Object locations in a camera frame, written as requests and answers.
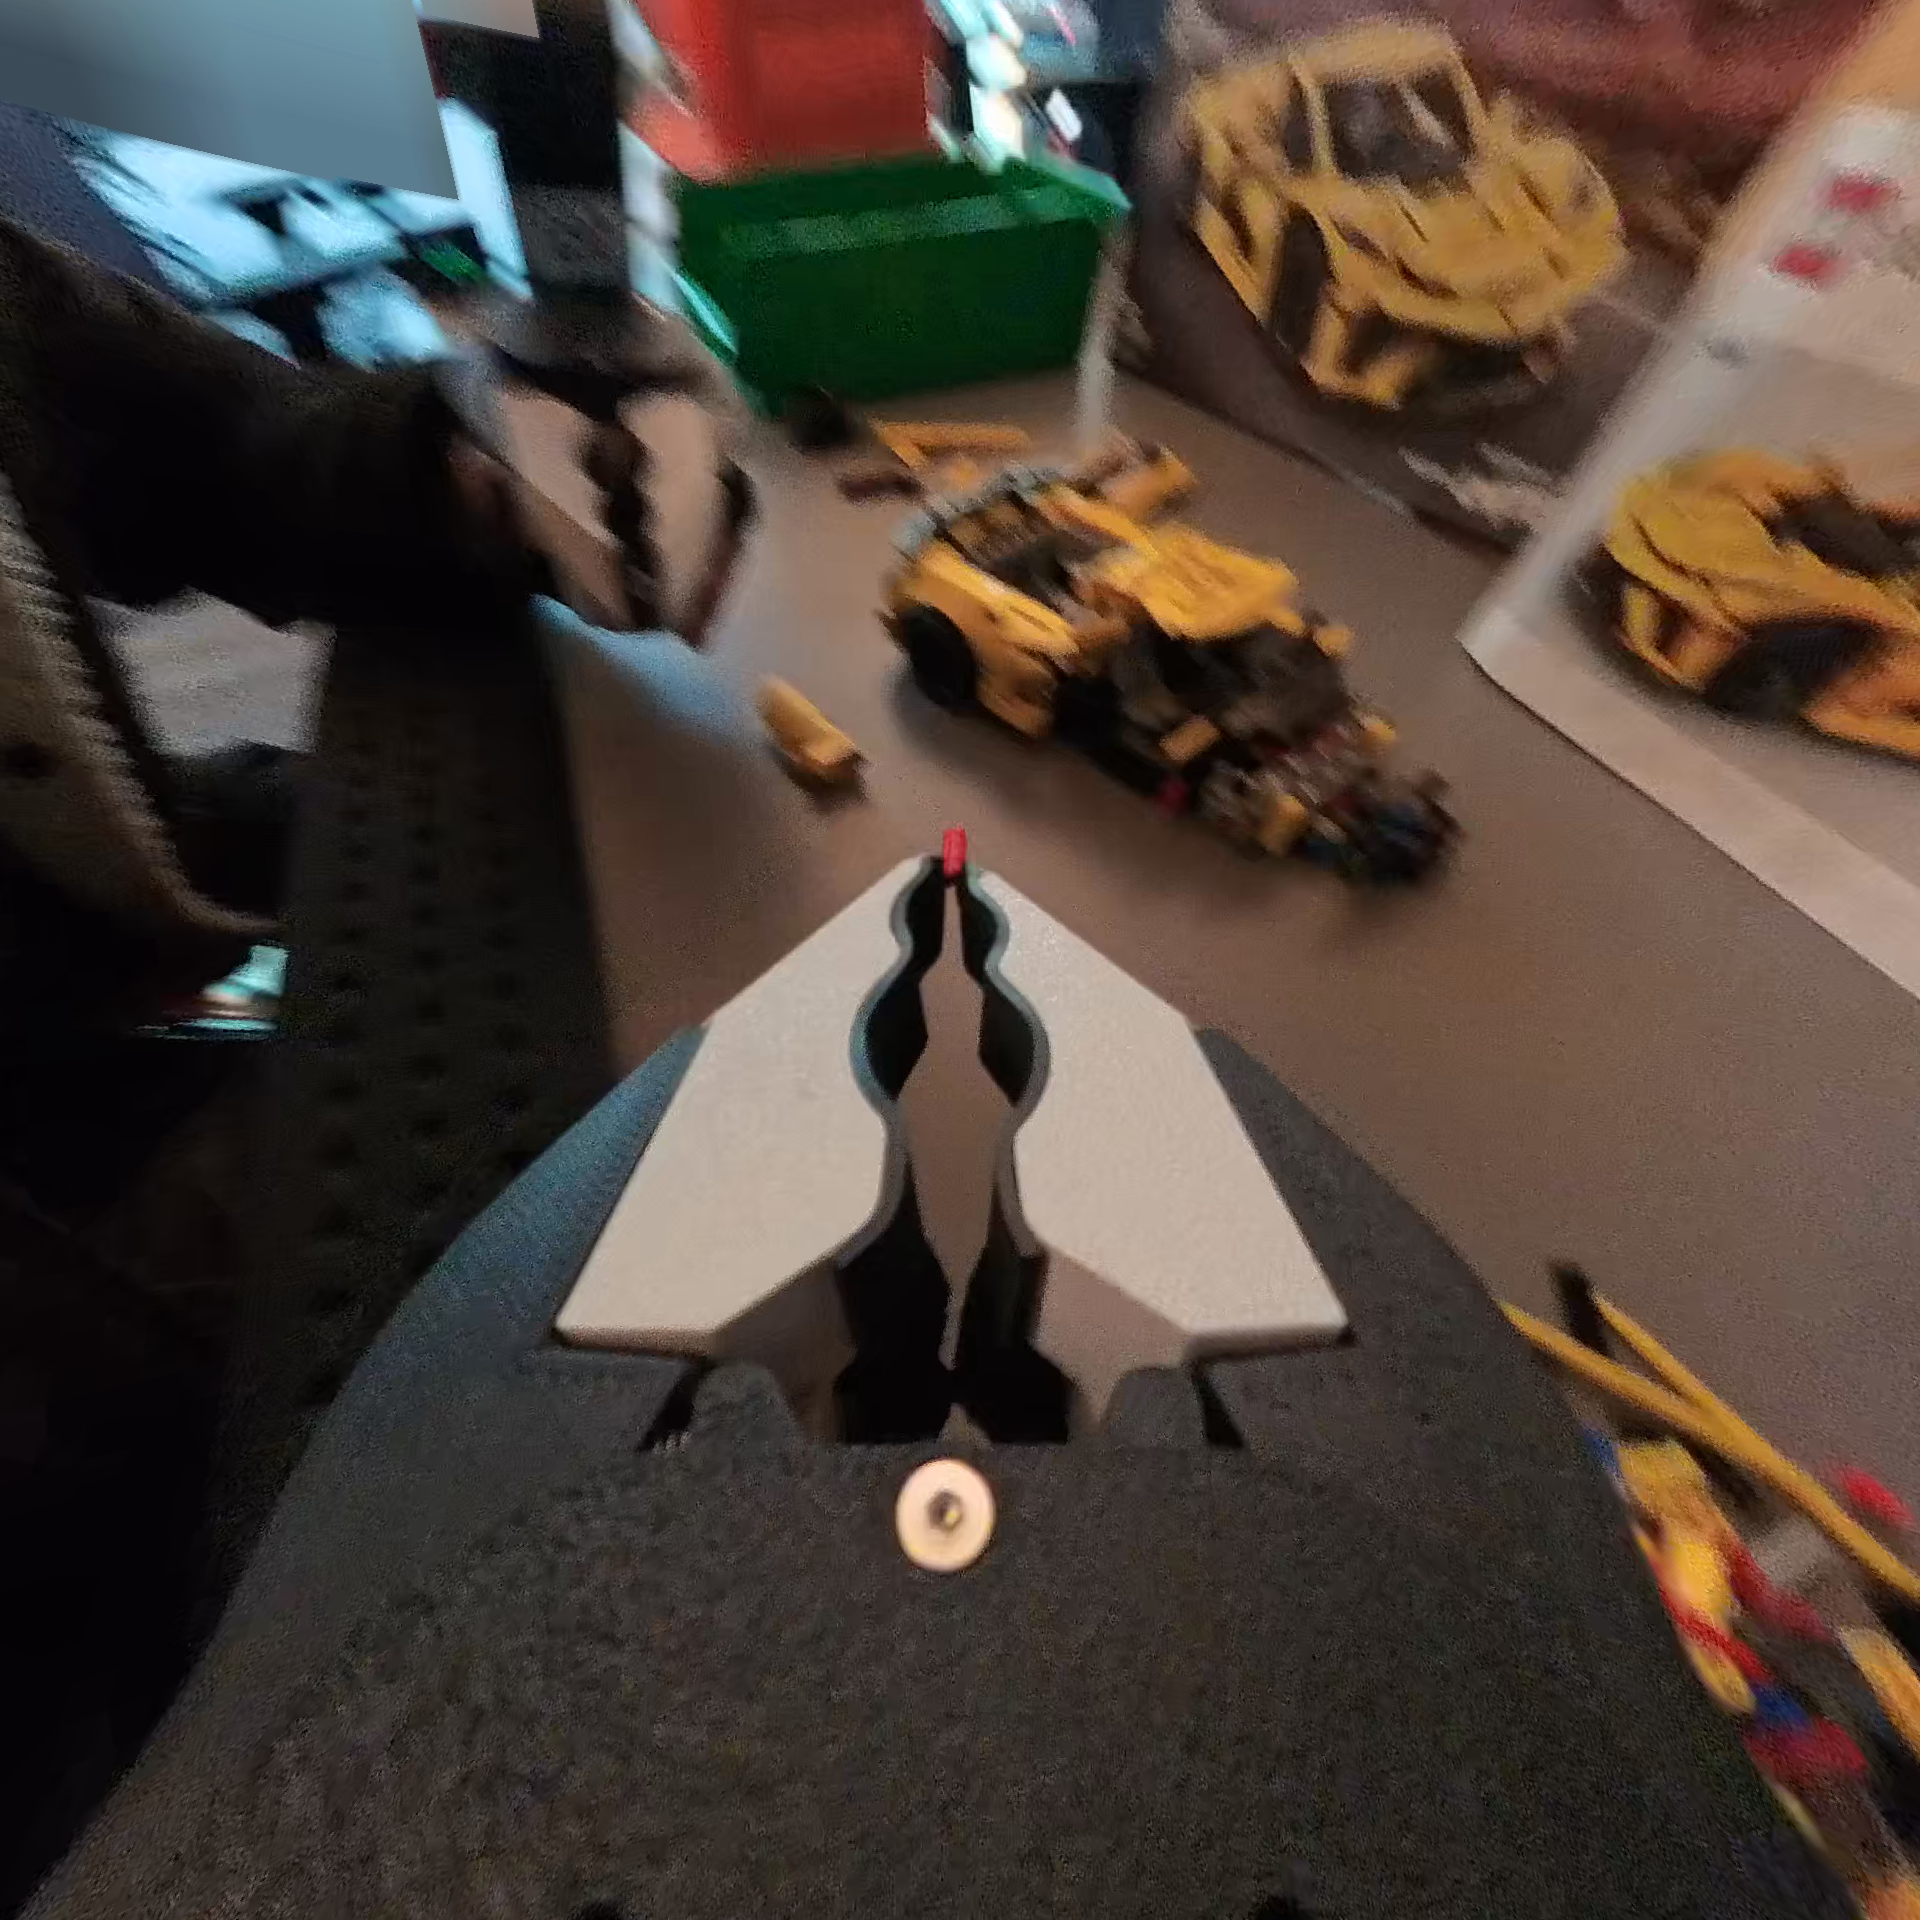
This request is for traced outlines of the grey desk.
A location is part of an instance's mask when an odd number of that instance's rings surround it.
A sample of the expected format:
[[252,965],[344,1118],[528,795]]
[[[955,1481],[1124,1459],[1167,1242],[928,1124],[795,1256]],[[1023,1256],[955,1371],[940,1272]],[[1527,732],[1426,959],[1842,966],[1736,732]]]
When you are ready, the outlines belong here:
[[[1167,391],[1124,380],[1114,422],[1194,466],[1194,527],[1356,624],[1362,693],[1445,774],[1451,862],[1372,890],[1242,858],[1070,748],[928,704],[873,624],[897,513],[763,425],[698,651],[551,624],[611,1060],[969,827],[975,862],[1258,1057],[1501,1304],[1554,1318],[1568,1260],[1803,1471],[1917,1497],[1917,997],[1458,651],[1480,551]],[[763,679],[856,739],[856,785],[783,768]]]

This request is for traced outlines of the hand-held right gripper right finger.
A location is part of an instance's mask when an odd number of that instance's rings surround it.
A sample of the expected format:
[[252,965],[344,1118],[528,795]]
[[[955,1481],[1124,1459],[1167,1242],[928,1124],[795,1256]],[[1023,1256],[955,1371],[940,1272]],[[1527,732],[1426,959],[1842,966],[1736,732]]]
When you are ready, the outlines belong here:
[[1346,1339],[1194,1027],[1002,875],[969,871],[955,921],[1011,1105],[964,1362],[1167,1371]]

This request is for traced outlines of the green plastic bin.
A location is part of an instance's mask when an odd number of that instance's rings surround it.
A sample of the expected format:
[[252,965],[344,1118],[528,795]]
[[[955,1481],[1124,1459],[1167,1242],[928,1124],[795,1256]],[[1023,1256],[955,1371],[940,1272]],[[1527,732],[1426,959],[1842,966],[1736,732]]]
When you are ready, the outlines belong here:
[[756,414],[1055,376],[1124,191],[1060,155],[679,181],[679,298]]

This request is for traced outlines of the person's fleece-lined black jacket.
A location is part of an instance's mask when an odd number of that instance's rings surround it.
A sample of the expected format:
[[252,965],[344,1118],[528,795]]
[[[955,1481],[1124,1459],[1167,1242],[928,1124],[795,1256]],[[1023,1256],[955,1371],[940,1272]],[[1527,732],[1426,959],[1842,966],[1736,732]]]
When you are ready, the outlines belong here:
[[297,750],[169,750],[0,481],[6,966],[200,966],[278,941]]

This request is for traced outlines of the small yellow brick assembly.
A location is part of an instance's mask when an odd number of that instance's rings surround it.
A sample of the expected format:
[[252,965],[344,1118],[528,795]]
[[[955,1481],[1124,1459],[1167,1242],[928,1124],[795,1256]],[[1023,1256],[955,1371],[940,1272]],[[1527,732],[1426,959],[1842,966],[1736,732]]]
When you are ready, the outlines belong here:
[[802,785],[827,795],[827,785],[865,780],[856,739],[841,724],[827,724],[827,712],[783,679],[756,680],[756,732]]

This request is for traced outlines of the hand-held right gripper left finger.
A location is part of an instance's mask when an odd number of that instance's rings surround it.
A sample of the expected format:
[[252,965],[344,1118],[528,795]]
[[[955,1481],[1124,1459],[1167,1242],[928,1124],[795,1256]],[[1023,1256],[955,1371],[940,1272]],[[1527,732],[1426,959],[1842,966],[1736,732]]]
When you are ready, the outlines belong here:
[[846,1371],[933,1368],[928,1250],[897,1094],[944,943],[944,871],[906,858],[696,1035],[574,1298],[567,1349]]

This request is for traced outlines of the dark toy car box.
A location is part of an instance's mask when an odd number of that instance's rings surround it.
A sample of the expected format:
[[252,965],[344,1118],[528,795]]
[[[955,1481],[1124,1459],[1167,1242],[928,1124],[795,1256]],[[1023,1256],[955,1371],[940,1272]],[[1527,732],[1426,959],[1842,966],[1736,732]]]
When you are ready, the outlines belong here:
[[1138,376],[1526,551],[1861,0],[1167,7]]

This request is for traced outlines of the white instruction booklet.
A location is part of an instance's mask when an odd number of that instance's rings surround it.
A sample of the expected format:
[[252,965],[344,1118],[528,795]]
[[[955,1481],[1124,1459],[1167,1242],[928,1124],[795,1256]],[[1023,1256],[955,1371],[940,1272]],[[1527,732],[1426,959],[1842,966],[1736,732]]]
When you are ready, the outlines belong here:
[[1917,36],[1879,54],[1808,99],[1458,641],[1917,992]]

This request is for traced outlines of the long yellow brick beam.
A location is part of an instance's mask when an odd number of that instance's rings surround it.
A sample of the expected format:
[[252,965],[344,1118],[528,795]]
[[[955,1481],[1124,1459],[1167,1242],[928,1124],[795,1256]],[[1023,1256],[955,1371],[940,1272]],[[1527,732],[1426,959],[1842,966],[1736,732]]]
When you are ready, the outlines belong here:
[[1034,450],[1034,435],[1023,425],[999,425],[999,422],[865,422],[871,435],[906,466],[940,466],[940,463],[1011,463],[1023,450]]

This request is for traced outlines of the person's left forearm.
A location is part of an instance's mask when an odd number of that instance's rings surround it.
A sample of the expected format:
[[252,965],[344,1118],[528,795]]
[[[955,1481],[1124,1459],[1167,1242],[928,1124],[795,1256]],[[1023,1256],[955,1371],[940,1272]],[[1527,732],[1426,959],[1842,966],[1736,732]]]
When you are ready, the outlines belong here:
[[0,239],[6,485],[62,594],[454,638],[560,591],[445,376],[290,365]]

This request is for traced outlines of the pile of loose bricks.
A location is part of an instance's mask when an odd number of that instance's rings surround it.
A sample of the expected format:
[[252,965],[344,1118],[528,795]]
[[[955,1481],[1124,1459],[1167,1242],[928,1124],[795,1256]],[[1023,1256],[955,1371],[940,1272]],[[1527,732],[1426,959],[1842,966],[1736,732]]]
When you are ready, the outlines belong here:
[[1698,1685],[1842,1913],[1920,1913],[1917,1497],[1861,1466],[1780,1453],[1584,1264],[1559,1318],[1508,1327],[1593,1399],[1593,1445]]

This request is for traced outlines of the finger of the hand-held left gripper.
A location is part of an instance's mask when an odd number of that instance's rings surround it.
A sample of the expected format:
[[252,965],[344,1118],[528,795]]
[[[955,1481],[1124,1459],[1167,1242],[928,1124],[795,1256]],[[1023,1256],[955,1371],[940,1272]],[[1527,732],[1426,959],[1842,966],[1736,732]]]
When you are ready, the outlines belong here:
[[635,612],[690,647],[728,594],[744,557],[744,463],[696,425],[654,425],[635,454]]
[[588,422],[560,398],[448,398],[448,422],[448,471],[508,581],[611,633],[618,422]]

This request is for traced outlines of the yellow toy brick car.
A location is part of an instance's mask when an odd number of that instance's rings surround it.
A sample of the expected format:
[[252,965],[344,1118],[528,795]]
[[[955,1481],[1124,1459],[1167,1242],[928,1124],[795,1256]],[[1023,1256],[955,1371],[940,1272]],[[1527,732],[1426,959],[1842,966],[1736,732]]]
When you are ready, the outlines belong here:
[[1101,435],[1073,466],[999,466],[928,498],[893,543],[880,633],[920,698],[1060,739],[1253,858],[1426,881],[1458,822],[1396,766],[1346,680],[1356,633],[1283,559],[1181,518],[1194,471]]

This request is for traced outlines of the red plastic bin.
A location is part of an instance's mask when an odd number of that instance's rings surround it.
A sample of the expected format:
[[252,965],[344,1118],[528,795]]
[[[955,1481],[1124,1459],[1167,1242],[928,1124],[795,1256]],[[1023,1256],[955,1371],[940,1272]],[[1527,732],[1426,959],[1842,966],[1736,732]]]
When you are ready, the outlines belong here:
[[627,61],[627,131],[679,174],[918,155],[933,145],[920,0],[648,0]]

